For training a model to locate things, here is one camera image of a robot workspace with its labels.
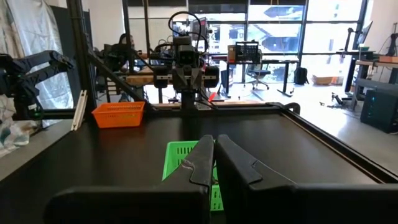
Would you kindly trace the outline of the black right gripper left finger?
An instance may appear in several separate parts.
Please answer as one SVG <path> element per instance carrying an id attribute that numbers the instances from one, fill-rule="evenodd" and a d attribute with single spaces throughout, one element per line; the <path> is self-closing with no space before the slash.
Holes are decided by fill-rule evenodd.
<path id="1" fill-rule="evenodd" d="M 152 187 L 72 187 L 45 207 L 46 223 L 209 223 L 214 140 L 203 136 Z"/>

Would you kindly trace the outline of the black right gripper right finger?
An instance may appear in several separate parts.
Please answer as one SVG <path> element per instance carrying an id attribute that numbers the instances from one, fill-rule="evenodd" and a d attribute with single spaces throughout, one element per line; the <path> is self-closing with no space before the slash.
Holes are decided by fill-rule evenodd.
<path id="1" fill-rule="evenodd" d="M 215 159 L 228 223 L 397 223 L 396 184 L 299 184 L 227 135 Z"/>

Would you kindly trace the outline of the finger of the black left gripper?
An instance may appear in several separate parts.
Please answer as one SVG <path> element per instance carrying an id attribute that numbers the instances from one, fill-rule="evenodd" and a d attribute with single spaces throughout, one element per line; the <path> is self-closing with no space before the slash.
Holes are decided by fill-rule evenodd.
<path id="1" fill-rule="evenodd" d="M 187 80 L 182 68 L 172 70 L 172 83 L 175 90 L 185 90 L 187 88 Z"/>
<path id="2" fill-rule="evenodd" d="M 189 68 L 187 71 L 189 76 L 189 90 L 197 90 L 201 87 L 201 70 L 199 68 Z"/>

